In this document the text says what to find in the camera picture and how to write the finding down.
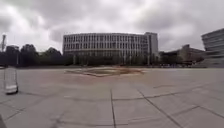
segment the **cloud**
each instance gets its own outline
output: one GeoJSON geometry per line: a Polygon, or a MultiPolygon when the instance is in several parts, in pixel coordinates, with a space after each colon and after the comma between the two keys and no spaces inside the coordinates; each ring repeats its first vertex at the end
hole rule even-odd
{"type": "Polygon", "coordinates": [[[157,32],[160,50],[203,49],[201,35],[223,27],[222,0],[0,0],[8,44],[61,49],[64,34],[157,32]]]}

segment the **stone pavement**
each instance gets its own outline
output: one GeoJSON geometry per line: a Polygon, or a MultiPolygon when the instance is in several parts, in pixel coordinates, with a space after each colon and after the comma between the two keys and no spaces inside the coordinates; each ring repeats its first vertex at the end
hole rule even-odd
{"type": "Polygon", "coordinates": [[[7,128],[224,127],[224,69],[140,70],[101,78],[18,70],[12,96],[0,70],[0,114],[7,128]]]}

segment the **pavement tile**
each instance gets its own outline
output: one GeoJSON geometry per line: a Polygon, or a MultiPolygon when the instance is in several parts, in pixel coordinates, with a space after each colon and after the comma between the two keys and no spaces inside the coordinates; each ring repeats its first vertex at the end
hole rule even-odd
{"type": "Polygon", "coordinates": [[[180,98],[173,95],[150,98],[149,100],[168,115],[179,113],[195,107],[195,105],[185,103],[180,98]]]}
{"type": "Polygon", "coordinates": [[[14,108],[0,104],[0,115],[2,115],[3,120],[8,119],[10,116],[13,116],[17,112],[18,112],[18,110],[14,109],[14,108]]]}
{"type": "Polygon", "coordinates": [[[208,96],[195,92],[195,91],[175,94],[175,96],[179,97],[183,102],[187,102],[187,103],[195,104],[195,105],[202,105],[211,99],[208,96]]]}
{"type": "Polygon", "coordinates": [[[116,124],[128,124],[136,120],[165,118],[147,100],[113,101],[116,124]]]}
{"type": "Polygon", "coordinates": [[[61,121],[88,125],[113,125],[111,101],[75,101],[61,121]]]}
{"type": "Polygon", "coordinates": [[[62,99],[59,97],[47,98],[40,103],[29,107],[26,111],[40,114],[49,119],[58,119],[65,112],[74,101],[62,99]]]}
{"type": "Polygon", "coordinates": [[[210,99],[201,106],[224,117],[224,102],[220,100],[210,99]]]}
{"type": "Polygon", "coordinates": [[[136,99],[143,98],[141,93],[138,92],[135,88],[131,87],[131,85],[115,85],[112,89],[113,99],[136,99]]]}
{"type": "Polygon", "coordinates": [[[57,128],[114,128],[114,126],[84,126],[75,124],[59,124],[57,128]]]}
{"type": "Polygon", "coordinates": [[[213,91],[213,90],[208,90],[208,89],[204,89],[204,88],[197,88],[197,89],[194,89],[193,91],[198,92],[203,95],[206,95],[210,98],[222,100],[224,102],[224,92],[222,93],[220,91],[213,91]]]}
{"type": "Polygon", "coordinates": [[[110,100],[111,94],[109,89],[70,89],[58,94],[60,97],[71,98],[74,100],[110,100]]]}
{"type": "Polygon", "coordinates": [[[184,128],[223,128],[224,118],[201,108],[173,117],[184,128]]]}
{"type": "Polygon", "coordinates": [[[54,121],[38,114],[23,111],[5,121],[5,123],[7,128],[52,128],[54,121]]]}
{"type": "Polygon", "coordinates": [[[4,102],[4,104],[14,107],[16,109],[24,109],[35,104],[37,101],[40,101],[41,99],[42,98],[39,96],[18,94],[15,95],[13,99],[4,102]]]}
{"type": "Polygon", "coordinates": [[[10,99],[13,99],[15,98],[16,96],[15,95],[6,95],[3,91],[0,92],[0,104],[2,102],[5,102],[5,101],[8,101],[10,99]]]}
{"type": "Polygon", "coordinates": [[[117,128],[179,128],[169,119],[161,119],[157,121],[139,122],[128,125],[118,125],[117,128]]]}

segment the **building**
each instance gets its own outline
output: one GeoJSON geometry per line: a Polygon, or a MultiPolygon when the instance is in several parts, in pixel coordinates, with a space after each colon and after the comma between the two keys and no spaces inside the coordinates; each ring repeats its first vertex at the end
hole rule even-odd
{"type": "Polygon", "coordinates": [[[188,64],[200,62],[205,58],[205,51],[191,48],[189,44],[184,45],[181,49],[161,53],[165,63],[169,64],[188,64]]]}
{"type": "Polygon", "coordinates": [[[202,35],[208,67],[224,67],[224,29],[202,35]]]}
{"type": "Polygon", "coordinates": [[[64,35],[63,54],[74,64],[150,64],[159,56],[156,33],[83,33],[64,35]]]}

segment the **tree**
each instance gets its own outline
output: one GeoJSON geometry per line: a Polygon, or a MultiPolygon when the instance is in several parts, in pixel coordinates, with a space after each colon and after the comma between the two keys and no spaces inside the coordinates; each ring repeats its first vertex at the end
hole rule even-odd
{"type": "Polygon", "coordinates": [[[26,44],[20,51],[20,60],[22,66],[34,66],[38,62],[38,53],[32,44],[26,44]]]}
{"type": "Polygon", "coordinates": [[[55,48],[49,48],[39,56],[39,63],[41,65],[61,65],[63,64],[62,55],[55,48]]]}
{"type": "Polygon", "coordinates": [[[6,65],[6,54],[5,52],[0,52],[0,66],[6,65]]]}
{"type": "Polygon", "coordinates": [[[16,66],[18,62],[19,48],[15,46],[7,46],[5,52],[6,63],[9,66],[16,66]]]}

